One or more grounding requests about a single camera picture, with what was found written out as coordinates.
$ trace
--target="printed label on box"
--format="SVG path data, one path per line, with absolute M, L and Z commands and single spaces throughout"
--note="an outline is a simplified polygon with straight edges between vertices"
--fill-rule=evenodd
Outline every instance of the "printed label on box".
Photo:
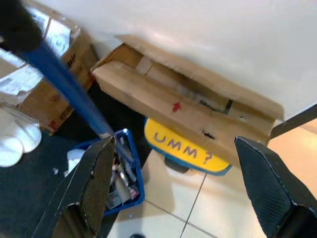
M 46 41 L 58 57 L 62 57 L 68 50 L 69 37 L 70 28 L 52 19 L 46 35 Z
M 0 79 L 0 92 L 17 95 L 20 91 L 28 92 L 43 78 L 43 75 L 30 65 Z
M 0 48 L 0 58 L 2 58 L 3 60 L 9 62 L 10 64 L 12 64 L 13 66 L 15 66 L 17 68 L 21 67 L 25 63 L 18 56 L 15 56 L 11 52 L 5 51 L 5 50 L 3 50 L 1 48 Z
M 44 36 L 50 17 L 32 7 L 26 8 Z

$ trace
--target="white tile floor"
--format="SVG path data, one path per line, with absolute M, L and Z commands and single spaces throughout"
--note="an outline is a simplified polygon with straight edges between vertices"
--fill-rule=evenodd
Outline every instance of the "white tile floor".
M 289 169 L 317 197 L 317 120 L 272 140 Z M 146 201 L 119 213 L 110 238 L 261 238 L 265 237 L 248 199 L 242 173 L 232 168 L 215 177 L 180 174 L 152 151 L 143 167 Z

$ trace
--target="black floor mat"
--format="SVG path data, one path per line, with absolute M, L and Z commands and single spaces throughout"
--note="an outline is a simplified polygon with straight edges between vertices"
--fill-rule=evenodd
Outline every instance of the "black floor mat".
M 132 131 L 143 165 L 151 151 L 143 134 L 144 116 L 103 93 L 97 84 L 91 87 L 89 94 L 114 131 L 123 128 Z M 0 235 L 31 236 L 64 178 L 67 151 L 79 142 L 96 137 L 86 122 L 73 113 L 54 136 L 43 132 L 40 146 L 23 155 L 17 165 L 0 168 Z M 107 236 L 115 218 L 116 214 L 104 217 L 98 237 Z

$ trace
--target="cardboard box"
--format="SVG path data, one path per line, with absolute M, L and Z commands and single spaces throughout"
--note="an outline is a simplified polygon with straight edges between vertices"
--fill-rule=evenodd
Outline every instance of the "cardboard box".
M 94 77 L 90 68 L 97 59 L 82 29 L 60 13 L 31 0 L 24 5 L 42 30 L 42 35 L 53 51 L 76 76 L 86 90 Z M 37 119 L 40 126 L 55 132 L 70 116 L 73 108 L 43 75 L 18 57 L 0 52 L 0 81 L 13 78 L 19 82 L 15 91 L 1 92 L 0 100 L 16 106 L 20 111 Z
M 239 165 L 237 135 L 267 145 L 283 108 L 135 36 L 93 67 L 101 89 L 130 108 Z

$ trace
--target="open cardboard box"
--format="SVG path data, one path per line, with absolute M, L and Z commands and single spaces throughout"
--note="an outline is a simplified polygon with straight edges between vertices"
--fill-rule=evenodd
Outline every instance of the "open cardboard box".
M 282 106 L 261 95 L 136 36 L 118 38 L 123 44 L 92 69 L 101 89 L 232 165 L 237 135 L 267 145 L 283 120 Z

